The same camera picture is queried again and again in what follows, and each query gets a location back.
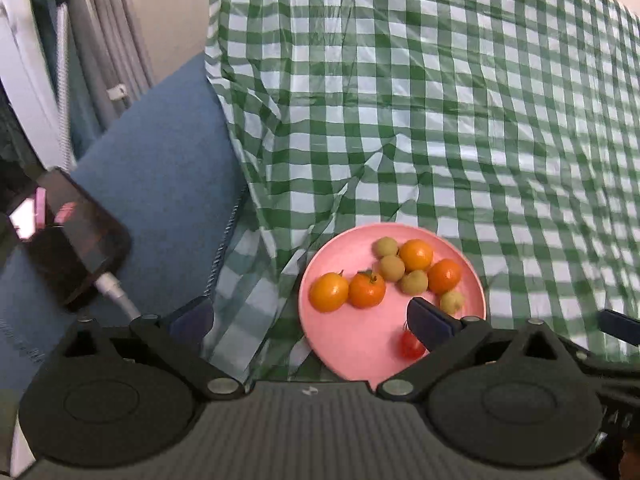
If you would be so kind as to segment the black smartphone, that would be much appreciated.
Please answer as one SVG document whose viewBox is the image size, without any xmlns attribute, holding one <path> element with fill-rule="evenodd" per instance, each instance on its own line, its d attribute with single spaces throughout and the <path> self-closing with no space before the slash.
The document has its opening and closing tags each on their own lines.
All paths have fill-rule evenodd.
<svg viewBox="0 0 640 480">
<path fill-rule="evenodd" d="M 126 226 L 61 168 L 38 179 L 20 168 L 1 179 L 1 235 L 25 249 L 56 304 L 77 312 L 131 248 Z"/>
</svg>

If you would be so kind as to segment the tan longan fruit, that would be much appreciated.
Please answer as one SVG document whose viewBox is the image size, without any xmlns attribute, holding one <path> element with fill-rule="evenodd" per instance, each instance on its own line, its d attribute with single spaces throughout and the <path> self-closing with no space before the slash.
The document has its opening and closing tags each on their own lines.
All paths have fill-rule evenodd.
<svg viewBox="0 0 640 480">
<path fill-rule="evenodd" d="M 378 260 L 378 273 L 386 282 L 399 282 L 405 276 L 405 272 L 405 263 L 398 255 L 387 255 Z"/>
<path fill-rule="evenodd" d="M 458 290 L 450 290 L 438 298 L 438 306 L 442 312 L 454 316 L 465 306 L 465 296 Z"/>
<path fill-rule="evenodd" d="M 398 254 L 398 243 L 393 237 L 384 236 L 376 240 L 372 246 L 375 257 L 383 259 L 387 256 L 396 256 Z"/>
<path fill-rule="evenodd" d="M 428 289 L 428 277 L 423 270 L 414 270 L 400 279 L 398 287 L 407 296 L 420 296 Z"/>
</svg>

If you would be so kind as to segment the grey curtain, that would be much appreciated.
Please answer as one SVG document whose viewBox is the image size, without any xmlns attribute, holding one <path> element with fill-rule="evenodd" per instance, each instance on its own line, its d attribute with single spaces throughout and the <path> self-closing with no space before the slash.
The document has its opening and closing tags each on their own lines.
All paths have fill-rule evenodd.
<svg viewBox="0 0 640 480">
<path fill-rule="evenodd" d="M 89 96 L 107 129 L 155 84 L 134 0 L 68 0 L 68 8 Z"/>
</svg>

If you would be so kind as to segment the red cherry tomato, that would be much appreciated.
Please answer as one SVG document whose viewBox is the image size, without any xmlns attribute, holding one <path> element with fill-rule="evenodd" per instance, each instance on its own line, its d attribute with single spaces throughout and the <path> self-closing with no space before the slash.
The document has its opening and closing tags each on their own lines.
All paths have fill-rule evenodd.
<svg viewBox="0 0 640 480">
<path fill-rule="evenodd" d="M 405 325 L 399 339 L 400 355 L 406 360 L 414 361 L 422 358 L 425 351 L 424 344 L 409 330 L 408 325 Z"/>
</svg>

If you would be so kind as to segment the pink round plate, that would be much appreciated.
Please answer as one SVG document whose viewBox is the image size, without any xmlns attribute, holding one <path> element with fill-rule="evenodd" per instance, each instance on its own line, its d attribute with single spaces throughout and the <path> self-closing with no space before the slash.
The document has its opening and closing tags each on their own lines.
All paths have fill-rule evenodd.
<svg viewBox="0 0 640 480">
<path fill-rule="evenodd" d="M 472 264 L 443 238 L 401 223 L 371 223 L 347 230 L 324 244 L 310 260 L 298 293 L 300 325 L 309 347 L 335 375 L 346 380 L 365 380 L 376 387 L 411 364 L 399 353 L 399 341 L 407 319 L 409 297 L 394 285 L 386 286 L 384 299 L 370 309 L 344 306 L 332 313 L 317 311 L 308 300 L 312 283 L 328 272 L 342 272 L 352 278 L 357 271 L 374 265 L 373 243 L 390 236 L 399 243 L 424 240 L 434 249 L 434 259 L 450 258 L 461 266 L 457 290 L 465 298 L 454 315 L 461 318 L 487 314 L 482 284 Z"/>
</svg>

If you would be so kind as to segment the green white checkered cloth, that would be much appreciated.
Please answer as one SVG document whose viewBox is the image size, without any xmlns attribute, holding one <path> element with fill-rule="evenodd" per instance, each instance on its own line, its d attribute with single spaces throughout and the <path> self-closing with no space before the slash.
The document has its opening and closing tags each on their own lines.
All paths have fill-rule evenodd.
<svg viewBox="0 0 640 480">
<path fill-rule="evenodd" d="M 320 378 L 299 279 L 332 237 L 445 237 L 491 322 L 612 361 L 639 313 L 639 18 L 616 0 L 209 0 L 206 76 L 248 187 L 204 354 Z"/>
</svg>

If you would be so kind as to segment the orange kumquat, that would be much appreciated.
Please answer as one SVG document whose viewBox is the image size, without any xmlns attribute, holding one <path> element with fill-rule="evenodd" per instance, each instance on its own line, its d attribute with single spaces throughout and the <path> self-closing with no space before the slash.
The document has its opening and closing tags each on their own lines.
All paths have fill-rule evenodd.
<svg viewBox="0 0 640 480">
<path fill-rule="evenodd" d="M 378 306 L 384 299 L 386 283 L 371 269 L 359 271 L 349 282 L 348 302 L 357 309 Z"/>
<path fill-rule="evenodd" d="M 433 261 L 434 250 L 425 240 L 407 240 L 399 248 L 399 258 L 405 265 L 407 273 L 428 269 Z"/>
<path fill-rule="evenodd" d="M 329 272 L 317 278 L 308 292 L 311 307 L 329 313 L 346 304 L 349 281 L 341 273 Z"/>
<path fill-rule="evenodd" d="M 453 290 L 461 280 L 461 268 L 452 259 L 436 262 L 427 272 L 428 289 L 440 296 Z"/>
</svg>

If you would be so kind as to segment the white door frame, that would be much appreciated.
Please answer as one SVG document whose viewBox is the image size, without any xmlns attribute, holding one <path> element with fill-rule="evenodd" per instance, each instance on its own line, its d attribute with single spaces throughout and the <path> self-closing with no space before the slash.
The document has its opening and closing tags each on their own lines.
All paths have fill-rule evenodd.
<svg viewBox="0 0 640 480">
<path fill-rule="evenodd" d="M 1 82 L 42 166 L 62 166 L 58 104 L 30 0 L 1 0 Z"/>
</svg>

